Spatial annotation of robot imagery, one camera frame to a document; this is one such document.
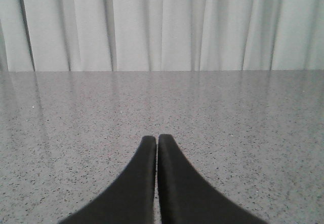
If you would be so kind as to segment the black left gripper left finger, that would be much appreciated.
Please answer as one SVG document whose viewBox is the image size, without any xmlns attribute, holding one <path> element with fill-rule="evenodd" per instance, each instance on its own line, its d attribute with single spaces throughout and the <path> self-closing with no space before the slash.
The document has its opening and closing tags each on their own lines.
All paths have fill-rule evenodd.
<svg viewBox="0 0 324 224">
<path fill-rule="evenodd" d="M 156 139 L 144 136 L 118 178 L 61 223 L 153 223 L 155 168 Z"/>
</svg>

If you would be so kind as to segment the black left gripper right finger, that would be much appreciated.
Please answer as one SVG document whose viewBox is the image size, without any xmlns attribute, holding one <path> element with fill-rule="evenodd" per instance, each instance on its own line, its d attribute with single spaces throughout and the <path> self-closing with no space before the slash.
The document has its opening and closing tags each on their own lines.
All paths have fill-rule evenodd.
<svg viewBox="0 0 324 224">
<path fill-rule="evenodd" d="M 158 138 L 157 182 L 162 223 L 264 223 L 214 189 L 172 135 Z"/>
</svg>

